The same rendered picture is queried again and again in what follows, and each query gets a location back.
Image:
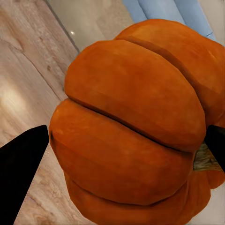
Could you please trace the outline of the pumpkin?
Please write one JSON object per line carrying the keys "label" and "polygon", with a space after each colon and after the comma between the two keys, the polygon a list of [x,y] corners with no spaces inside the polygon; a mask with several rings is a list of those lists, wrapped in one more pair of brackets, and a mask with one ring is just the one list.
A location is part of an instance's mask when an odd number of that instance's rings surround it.
{"label": "pumpkin", "polygon": [[225,128],[225,47],[148,19],[86,47],[49,142],[71,201],[98,225],[185,225],[225,182],[206,145]]}

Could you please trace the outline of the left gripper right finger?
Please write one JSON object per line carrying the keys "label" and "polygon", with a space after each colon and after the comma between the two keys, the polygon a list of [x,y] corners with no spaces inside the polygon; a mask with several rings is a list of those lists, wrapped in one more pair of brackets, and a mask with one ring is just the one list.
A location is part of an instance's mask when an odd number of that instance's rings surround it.
{"label": "left gripper right finger", "polygon": [[204,141],[225,172],[225,128],[208,126]]}

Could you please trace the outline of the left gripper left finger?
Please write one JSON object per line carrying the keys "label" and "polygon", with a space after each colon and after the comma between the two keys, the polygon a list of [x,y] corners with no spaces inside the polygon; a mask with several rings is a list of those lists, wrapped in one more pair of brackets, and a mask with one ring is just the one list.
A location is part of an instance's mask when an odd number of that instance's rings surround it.
{"label": "left gripper left finger", "polygon": [[13,225],[49,143],[46,125],[0,148],[0,225]]}

